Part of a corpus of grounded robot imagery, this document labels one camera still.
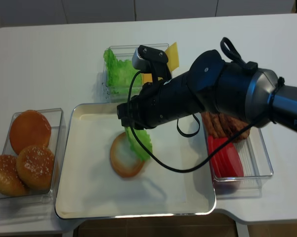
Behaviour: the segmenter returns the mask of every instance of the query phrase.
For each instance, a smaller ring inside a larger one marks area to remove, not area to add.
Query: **white table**
[[[231,39],[245,61],[274,70],[297,86],[297,15],[16,27],[0,29],[0,154],[15,112],[61,107],[68,124],[80,103],[100,102],[103,53],[111,45],[178,43],[181,68]],[[262,129],[274,177],[259,191],[218,197],[216,211],[239,222],[297,220],[297,134]],[[68,231],[54,207],[0,211],[0,234]]]

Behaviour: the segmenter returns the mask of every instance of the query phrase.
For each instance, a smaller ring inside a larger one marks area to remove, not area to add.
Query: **red tomato slice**
[[[214,149],[218,148],[221,145],[221,141],[219,138],[213,139],[213,147]],[[219,150],[216,154],[217,156],[217,163],[219,165],[219,171],[222,177],[230,177],[229,176],[229,171],[226,169],[226,164],[225,164],[225,153],[223,152],[224,148]]]
[[[213,137],[212,136],[208,137],[208,150],[209,150],[209,154],[211,154],[214,151],[214,149],[213,149]],[[214,170],[214,173],[215,173],[216,177],[221,178],[222,176],[220,174],[219,164],[217,162],[217,157],[216,156],[211,158],[210,164],[213,167],[213,170]]]
[[[217,140],[218,141],[215,141],[214,143],[218,143],[220,145],[226,142],[227,138],[218,138]],[[223,166],[222,169],[220,167],[220,173],[222,175],[224,174],[224,177],[243,177],[243,165],[233,144],[227,144],[223,149],[221,149],[221,153],[223,156],[221,160]]]

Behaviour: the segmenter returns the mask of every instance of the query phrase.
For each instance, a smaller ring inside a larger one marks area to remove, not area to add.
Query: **cheese slice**
[[[178,49],[177,42],[173,43],[170,47],[165,50],[165,53],[168,57],[167,66],[169,70],[172,72],[176,68],[179,67],[179,57],[178,57]]]
[[[173,43],[170,47],[165,50],[165,53],[168,57],[167,66],[169,71],[172,72],[176,68],[179,67],[179,57],[178,57],[178,49],[177,49],[177,42]],[[146,82],[152,82],[152,74],[144,74],[142,73],[142,83],[145,84]]]

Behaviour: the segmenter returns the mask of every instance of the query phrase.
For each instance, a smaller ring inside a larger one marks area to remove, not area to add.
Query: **hamburger bun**
[[[113,141],[110,148],[110,162],[113,170],[122,178],[137,175],[145,163],[130,150],[130,144],[125,132],[121,133]]]
[[[28,146],[17,157],[19,178],[31,189],[48,190],[51,185],[54,154],[44,146]]]
[[[9,139],[16,154],[31,145],[47,147],[51,126],[45,116],[34,110],[19,115],[11,125]]]
[[[0,156],[0,193],[7,196],[23,196],[28,193],[27,187],[19,179],[16,171],[16,157]]]

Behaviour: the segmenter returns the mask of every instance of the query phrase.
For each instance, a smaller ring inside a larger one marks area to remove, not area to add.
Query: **lettuce leaf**
[[[138,70],[133,68],[131,60],[118,60],[110,48],[105,51],[104,60],[106,62],[108,73],[106,86],[126,87],[121,89],[112,89],[111,93],[127,94],[129,92],[132,78]],[[133,87],[141,86],[142,78],[141,75],[138,75],[134,81]],[[141,89],[135,88],[132,92],[139,92],[140,90]]]
[[[137,157],[142,160],[146,161],[150,158],[150,155],[141,147],[141,145],[138,143],[138,141],[133,136],[133,133],[131,131],[130,127],[124,128],[125,133],[127,135],[127,138],[130,143],[130,149],[134,151],[134,153],[137,155]],[[148,133],[145,130],[136,130],[134,129],[135,134],[138,136],[140,141],[143,143],[143,145],[150,151],[153,152],[153,145],[150,141],[150,137]]]

